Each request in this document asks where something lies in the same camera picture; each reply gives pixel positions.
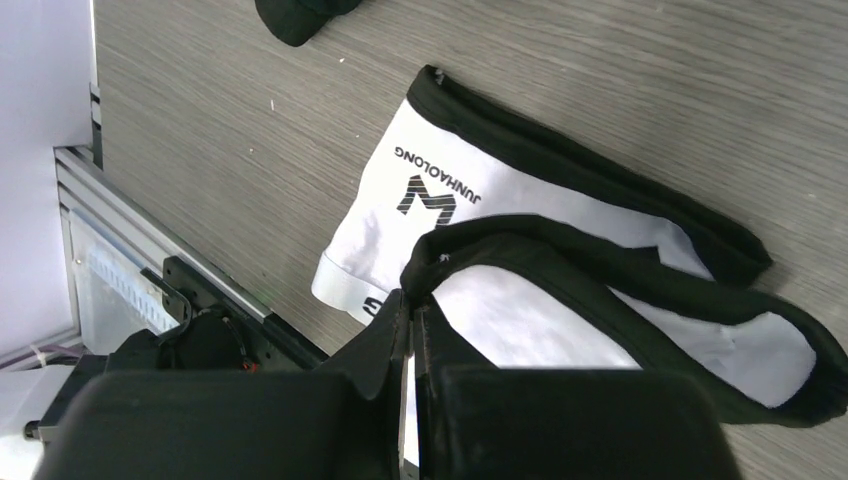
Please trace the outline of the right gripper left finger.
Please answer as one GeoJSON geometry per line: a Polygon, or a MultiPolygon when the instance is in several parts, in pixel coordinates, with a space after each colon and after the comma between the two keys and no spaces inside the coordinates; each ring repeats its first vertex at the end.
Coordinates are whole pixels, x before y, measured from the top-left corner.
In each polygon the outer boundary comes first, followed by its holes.
{"type": "Polygon", "coordinates": [[[74,398],[39,479],[399,479],[408,302],[308,372],[107,373],[74,398]]]}

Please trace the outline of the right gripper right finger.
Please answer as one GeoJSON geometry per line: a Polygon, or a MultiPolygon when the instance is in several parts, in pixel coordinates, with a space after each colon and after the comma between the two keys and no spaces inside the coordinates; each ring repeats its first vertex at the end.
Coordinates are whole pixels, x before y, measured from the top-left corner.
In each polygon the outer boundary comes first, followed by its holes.
{"type": "Polygon", "coordinates": [[[432,296],[411,301],[425,479],[738,479],[690,379],[631,369],[498,368],[432,296]]]}

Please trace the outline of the white black-trimmed underwear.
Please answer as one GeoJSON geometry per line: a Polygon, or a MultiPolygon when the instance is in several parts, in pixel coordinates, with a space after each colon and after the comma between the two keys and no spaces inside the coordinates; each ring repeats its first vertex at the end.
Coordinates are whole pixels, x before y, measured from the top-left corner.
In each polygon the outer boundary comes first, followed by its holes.
{"type": "Polygon", "coordinates": [[[403,290],[501,368],[694,380],[727,424],[809,428],[847,411],[847,355],[756,291],[749,229],[424,66],[312,281],[369,324],[403,290]]]}

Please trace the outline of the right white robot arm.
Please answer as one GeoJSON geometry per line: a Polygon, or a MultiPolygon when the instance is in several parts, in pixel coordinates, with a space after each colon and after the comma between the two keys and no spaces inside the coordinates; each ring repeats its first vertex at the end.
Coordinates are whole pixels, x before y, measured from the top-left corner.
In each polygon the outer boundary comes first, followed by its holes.
{"type": "Polygon", "coordinates": [[[690,381],[499,369],[401,291],[311,371],[168,370],[145,331],[117,357],[2,373],[3,478],[400,479],[408,385],[422,479],[741,475],[690,381]]]}

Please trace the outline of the black white-trimmed underwear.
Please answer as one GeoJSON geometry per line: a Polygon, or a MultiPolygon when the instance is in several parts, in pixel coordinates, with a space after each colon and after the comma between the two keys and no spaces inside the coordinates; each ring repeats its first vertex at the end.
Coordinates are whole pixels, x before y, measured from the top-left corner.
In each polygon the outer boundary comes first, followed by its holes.
{"type": "Polygon", "coordinates": [[[329,21],[356,9],[362,0],[255,0],[269,32],[291,47],[300,47],[329,21]]]}

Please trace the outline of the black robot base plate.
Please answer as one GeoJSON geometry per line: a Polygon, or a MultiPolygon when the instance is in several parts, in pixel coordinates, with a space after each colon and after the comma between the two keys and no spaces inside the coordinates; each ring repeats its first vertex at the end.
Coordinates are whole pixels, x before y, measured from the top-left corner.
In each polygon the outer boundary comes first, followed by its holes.
{"type": "Polygon", "coordinates": [[[161,291],[178,325],[162,334],[131,335],[110,354],[105,370],[308,371],[328,354],[279,315],[252,314],[184,260],[163,261],[163,274],[141,275],[161,291]]]}

